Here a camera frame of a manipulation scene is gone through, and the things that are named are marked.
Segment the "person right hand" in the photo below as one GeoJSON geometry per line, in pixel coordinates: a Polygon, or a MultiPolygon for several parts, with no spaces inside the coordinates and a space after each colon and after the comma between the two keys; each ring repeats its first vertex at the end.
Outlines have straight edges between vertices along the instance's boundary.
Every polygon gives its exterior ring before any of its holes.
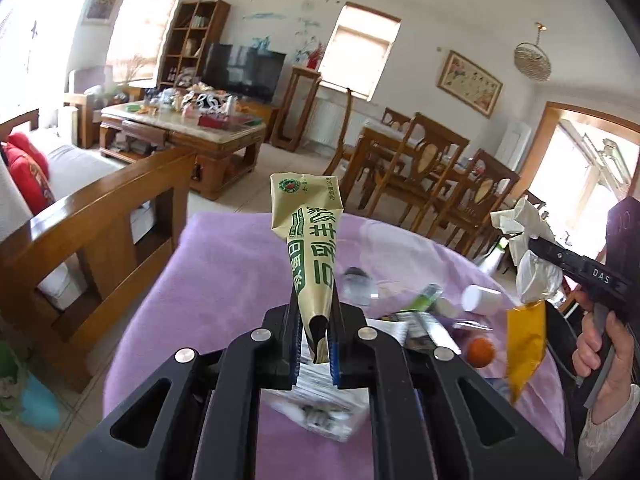
{"type": "MultiPolygon", "coordinates": [[[[575,299],[586,311],[582,318],[582,333],[577,338],[577,347],[572,355],[574,369],[579,377],[587,378],[601,367],[599,351],[602,336],[594,322],[594,303],[581,289],[575,290],[575,299]]],[[[615,356],[608,376],[602,385],[596,402],[591,408],[591,419],[600,425],[619,412],[630,398],[631,369],[634,364],[634,338],[614,312],[605,322],[605,331],[611,338],[615,356]]]]}

